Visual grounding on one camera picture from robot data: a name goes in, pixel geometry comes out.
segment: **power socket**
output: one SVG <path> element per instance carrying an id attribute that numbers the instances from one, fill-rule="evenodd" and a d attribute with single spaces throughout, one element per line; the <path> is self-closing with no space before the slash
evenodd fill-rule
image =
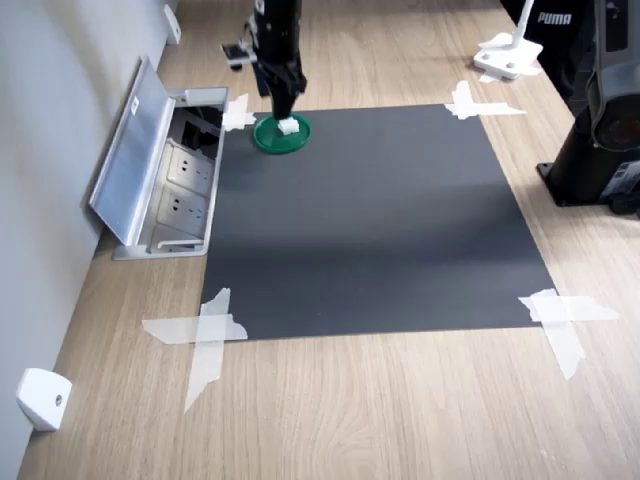
<path id="1" fill-rule="evenodd" d="M 213 183 L 213 164 L 196 152 L 174 145 L 167 180 L 208 196 Z"/>
<path id="2" fill-rule="evenodd" d="M 160 200 L 158 223 L 203 239 L 207 199 L 185 188 L 167 184 Z"/>

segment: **open outlet lid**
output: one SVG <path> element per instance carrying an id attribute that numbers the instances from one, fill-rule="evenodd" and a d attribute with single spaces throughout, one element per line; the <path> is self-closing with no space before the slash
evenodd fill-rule
<path id="1" fill-rule="evenodd" d="M 89 198 L 123 245 L 140 237 L 175 103 L 143 58 Z"/>

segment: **white wall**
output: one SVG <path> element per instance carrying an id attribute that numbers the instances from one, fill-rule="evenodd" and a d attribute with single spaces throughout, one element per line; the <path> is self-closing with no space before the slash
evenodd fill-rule
<path id="1" fill-rule="evenodd" d="M 93 256 L 90 182 L 139 56 L 158 64 L 164 3 L 2 2 L 0 478 L 15 478 L 31 433 L 19 379 L 53 368 Z"/>

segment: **wooden desk surface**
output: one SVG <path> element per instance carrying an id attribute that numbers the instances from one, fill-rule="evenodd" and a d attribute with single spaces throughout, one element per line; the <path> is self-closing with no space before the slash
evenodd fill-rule
<path id="1" fill-rule="evenodd" d="M 182 0 L 165 85 L 230 85 L 268 110 L 219 49 L 250 8 Z M 623 317 L 576 326 L 587 359 L 570 381 L 538 328 L 248 342 L 225 347 L 183 415 L 193 347 L 140 321 L 196 314 L 205 259 L 112 262 L 107 239 L 56 365 L 74 384 L 62 428 L 34 436 L 20 478 L 640 477 L 640 222 L 553 206 L 534 165 L 555 158 L 569 111 L 544 75 L 481 84 L 467 68 L 511 29 L 497 0 L 305 1 L 297 108 L 444 103 L 467 79 L 478 101 L 528 111 L 482 121 L 533 236 L 561 294 Z"/>

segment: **floor power outlet box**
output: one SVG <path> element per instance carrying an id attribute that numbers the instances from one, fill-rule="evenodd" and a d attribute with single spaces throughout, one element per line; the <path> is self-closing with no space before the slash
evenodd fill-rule
<path id="1" fill-rule="evenodd" d="M 140 63 L 89 199 L 121 242 L 116 260 L 204 255 L 229 89 L 165 89 Z"/>

